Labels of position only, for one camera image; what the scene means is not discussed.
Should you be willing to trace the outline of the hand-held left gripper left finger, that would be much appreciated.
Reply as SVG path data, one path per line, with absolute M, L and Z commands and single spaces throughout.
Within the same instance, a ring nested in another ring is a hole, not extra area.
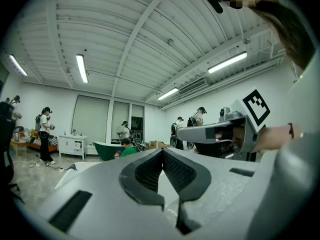
M 161 153 L 151 149 L 101 162 L 71 179 L 39 207 L 40 233 L 48 240 L 162 240 L 164 205 L 139 203 L 122 187 L 125 182 L 149 194 L 134 174 L 122 170 Z

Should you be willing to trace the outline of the striped cushion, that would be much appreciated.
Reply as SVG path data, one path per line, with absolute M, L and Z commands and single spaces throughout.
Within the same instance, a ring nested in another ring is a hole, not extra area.
M 41 140 L 40 139 L 36 139 L 34 140 L 34 142 L 32 143 L 34 145 L 41 145 Z M 49 138 L 48 139 L 48 145 L 49 146 L 57 146 L 58 145 L 58 140 L 56 138 Z

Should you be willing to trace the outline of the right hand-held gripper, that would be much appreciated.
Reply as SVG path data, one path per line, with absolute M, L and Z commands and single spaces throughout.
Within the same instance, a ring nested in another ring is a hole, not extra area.
M 257 87 L 252 87 L 230 107 L 223 107 L 217 123 L 179 128 L 178 139 L 195 144 L 200 155 L 239 161 L 255 161 L 261 128 L 271 111 Z

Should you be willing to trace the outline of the person's right forearm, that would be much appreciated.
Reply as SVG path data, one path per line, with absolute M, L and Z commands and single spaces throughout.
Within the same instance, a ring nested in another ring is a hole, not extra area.
M 277 127 L 263 127 L 259 131 L 259 138 L 254 151 L 279 150 L 284 144 L 300 138 L 301 133 L 301 128 L 292 123 Z

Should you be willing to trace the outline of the person's white shirt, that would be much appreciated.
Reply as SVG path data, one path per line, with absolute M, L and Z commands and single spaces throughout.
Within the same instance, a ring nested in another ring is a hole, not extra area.
M 286 121 L 303 133 L 320 133 L 320 48 L 285 96 Z

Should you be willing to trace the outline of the ceiling tube light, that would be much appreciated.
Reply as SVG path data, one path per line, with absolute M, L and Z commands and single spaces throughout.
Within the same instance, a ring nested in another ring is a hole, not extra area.
M 19 62 L 16 60 L 13 54 L 10 54 L 8 57 L 14 64 L 14 66 L 22 73 L 23 76 L 28 76 L 28 73 L 22 68 L 22 66 L 19 64 Z
M 82 54 L 77 54 L 75 57 L 82 82 L 88 84 L 89 81 L 87 78 L 84 56 Z
M 225 68 L 225 67 L 227 67 L 227 66 L 229 66 L 231 64 L 234 64 L 234 63 L 236 63 L 236 62 L 238 62 L 240 60 L 245 59 L 247 56 L 248 56 L 248 52 L 247 51 L 243 51 L 243 52 L 241 52 L 241 53 L 239 53 L 237 55 L 234 55 L 234 56 L 232 56 L 232 57 L 230 57 L 230 58 L 228 58 L 228 59 L 226 59 L 226 60 L 224 60 L 224 61 L 222 61 L 222 62 L 220 62 L 220 63 L 218 63 L 216 65 L 214 65 L 214 66 L 209 67 L 207 69 L 207 71 L 208 71 L 209 74 L 212 74 L 212 73 L 214 73 L 214 72 L 216 72 L 216 71 L 218 71 L 220 69 L 223 69 L 223 68 Z
M 170 91 L 166 92 L 165 94 L 161 95 L 161 96 L 158 97 L 157 99 L 158 99 L 159 101 L 161 101 L 161 100 L 169 97 L 170 95 L 176 93 L 177 91 L 178 91 L 178 89 L 175 87 L 175 88 L 171 89 Z

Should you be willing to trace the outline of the medium window roller blind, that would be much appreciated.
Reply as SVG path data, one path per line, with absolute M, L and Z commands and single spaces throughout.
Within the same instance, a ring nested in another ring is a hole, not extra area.
M 124 131 L 122 125 L 129 118 L 129 104 L 115 101 L 111 121 L 111 140 L 119 139 L 118 133 Z

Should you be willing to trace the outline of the white bathtub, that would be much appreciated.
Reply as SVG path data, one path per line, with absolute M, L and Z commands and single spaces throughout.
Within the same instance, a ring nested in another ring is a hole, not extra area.
M 73 178 L 81 175 L 90 167 L 100 163 L 101 162 L 75 162 L 74 164 L 76 165 L 77 170 L 67 170 L 54 189 L 57 190 Z M 163 170 L 158 178 L 158 194 L 164 197 L 164 213 L 167 219 L 171 222 L 176 222 L 178 218 L 179 198 Z

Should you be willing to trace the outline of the orange sofa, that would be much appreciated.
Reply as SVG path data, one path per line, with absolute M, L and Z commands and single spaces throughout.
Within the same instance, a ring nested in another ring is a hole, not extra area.
M 32 129 L 30 132 L 28 132 L 28 131 L 25 131 L 25 132 L 21 131 L 20 132 L 20 138 L 27 142 L 27 146 L 29 148 L 40 151 L 41 145 L 38 146 L 33 143 L 29 144 L 29 142 L 33 136 L 35 136 L 35 140 L 38 140 L 38 139 L 41 140 L 38 131 L 35 131 L 34 129 Z M 48 139 L 57 139 L 57 137 L 54 135 L 49 135 Z M 48 146 L 49 153 L 54 153 L 57 151 L 58 151 L 58 146 Z

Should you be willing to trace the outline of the narrow window roller blind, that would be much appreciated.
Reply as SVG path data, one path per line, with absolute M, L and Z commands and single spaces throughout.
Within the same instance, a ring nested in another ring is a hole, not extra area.
M 139 105 L 132 105 L 131 116 L 136 118 L 144 117 L 144 107 Z

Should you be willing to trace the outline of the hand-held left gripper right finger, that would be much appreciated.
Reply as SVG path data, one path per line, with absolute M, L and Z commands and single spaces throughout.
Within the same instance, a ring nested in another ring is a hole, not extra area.
M 172 213 L 162 227 L 162 240 L 265 240 L 268 226 L 255 216 L 267 191 L 275 150 L 266 152 L 260 162 L 228 160 L 194 154 L 175 148 L 169 151 L 206 167 L 211 183 L 195 201 L 185 202 L 189 219 L 200 227 L 182 234 L 173 225 Z

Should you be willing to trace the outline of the green bathtub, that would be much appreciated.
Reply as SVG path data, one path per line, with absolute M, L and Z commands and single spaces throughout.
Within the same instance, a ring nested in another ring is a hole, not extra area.
M 103 161 L 114 160 L 115 156 L 120 156 L 125 150 L 120 144 L 109 144 L 99 141 L 94 141 L 93 143 L 99 157 Z

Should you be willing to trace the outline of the ceiling air conditioner vent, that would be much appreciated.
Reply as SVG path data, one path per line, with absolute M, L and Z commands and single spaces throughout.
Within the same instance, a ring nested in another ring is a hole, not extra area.
M 185 85 L 184 87 L 180 88 L 178 94 L 185 95 L 197 91 L 198 89 L 205 88 L 208 86 L 207 80 L 203 78 L 199 78 L 189 84 Z

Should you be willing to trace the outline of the wide window roller blind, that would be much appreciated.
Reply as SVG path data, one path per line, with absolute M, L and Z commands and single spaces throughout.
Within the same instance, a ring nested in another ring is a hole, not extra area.
M 76 100 L 72 129 L 86 136 L 86 143 L 105 142 L 110 102 L 105 99 L 79 95 Z

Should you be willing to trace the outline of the white cabinet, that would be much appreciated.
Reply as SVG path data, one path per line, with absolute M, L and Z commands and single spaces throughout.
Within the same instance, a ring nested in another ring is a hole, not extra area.
M 62 154 L 80 156 L 84 161 L 86 158 L 87 136 L 83 135 L 59 135 L 58 136 L 59 156 Z

